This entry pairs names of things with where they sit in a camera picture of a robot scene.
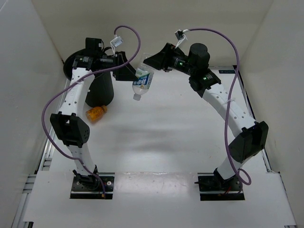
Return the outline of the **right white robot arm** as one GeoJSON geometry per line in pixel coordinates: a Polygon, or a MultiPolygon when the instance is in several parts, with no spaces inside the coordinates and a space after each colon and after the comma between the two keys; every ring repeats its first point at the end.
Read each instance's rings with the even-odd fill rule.
{"type": "Polygon", "coordinates": [[[229,100],[221,80],[209,68],[209,59],[208,48],[201,43],[191,45],[187,55],[167,43],[159,53],[143,62],[156,70],[168,72],[175,69],[189,75],[191,88],[228,123],[235,138],[228,146],[230,155],[216,168],[213,178],[214,186],[224,190],[235,172],[264,149],[269,127],[264,121],[257,122],[235,101],[229,100]]]}

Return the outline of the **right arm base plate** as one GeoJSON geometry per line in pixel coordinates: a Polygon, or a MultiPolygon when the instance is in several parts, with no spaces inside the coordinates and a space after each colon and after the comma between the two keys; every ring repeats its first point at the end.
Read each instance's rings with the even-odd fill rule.
{"type": "Polygon", "coordinates": [[[235,176],[221,182],[214,174],[203,173],[198,175],[198,180],[194,183],[199,187],[201,201],[245,200],[240,181],[235,176]]]}

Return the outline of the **blue-label water bottle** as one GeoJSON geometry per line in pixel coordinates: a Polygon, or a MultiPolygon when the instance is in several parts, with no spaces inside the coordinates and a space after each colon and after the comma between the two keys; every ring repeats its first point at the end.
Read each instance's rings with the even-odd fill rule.
{"type": "Polygon", "coordinates": [[[153,79],[154,69],[143,62],[149,57],[151,57],[150,54],[143,53],[135,72],[137,79],[133,81],[132,88],[134,92],[133,99],[136,101],[140,101],[141,97],[148,92],[153,79]]]}

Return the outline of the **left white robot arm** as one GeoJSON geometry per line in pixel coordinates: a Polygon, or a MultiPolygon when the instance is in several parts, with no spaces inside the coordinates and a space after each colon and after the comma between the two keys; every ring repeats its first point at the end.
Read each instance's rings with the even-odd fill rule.
{"type": "Polygon", "coordinates": [[[65,76],[74,87],[67,91],[58,113],[52,114],[50,122],[57,138],[70,150],[75,159],[77,180],[89,190],[98,188],[98,169],[93,163],[87,141],[90,128],[82,119],[85,104],[90,107],[109,105],[114,97],[112,78],[117,81],[134,81],[135,69],[130,65],[110,72],[101,69],[126,63],[125,52],[107,55],[109,48],[99,38],[86,38],[85,48],[68,57],[63,66],[65,76]]]}

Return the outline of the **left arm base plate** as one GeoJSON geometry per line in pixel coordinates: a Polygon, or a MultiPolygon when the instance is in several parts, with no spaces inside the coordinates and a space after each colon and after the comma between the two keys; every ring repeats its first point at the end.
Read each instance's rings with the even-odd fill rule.
{"type": "Polygon", "coordinates": [[[114,179],[115,173],[99,173],[99,177],[102,179],[105,194],[103,194],[103,188],[101,184],[88,183],[88,181],[82,180],[82,178],[74,175],[70,199],[88,199],[88,200],[112,200],[114,193],[114,179]]]}

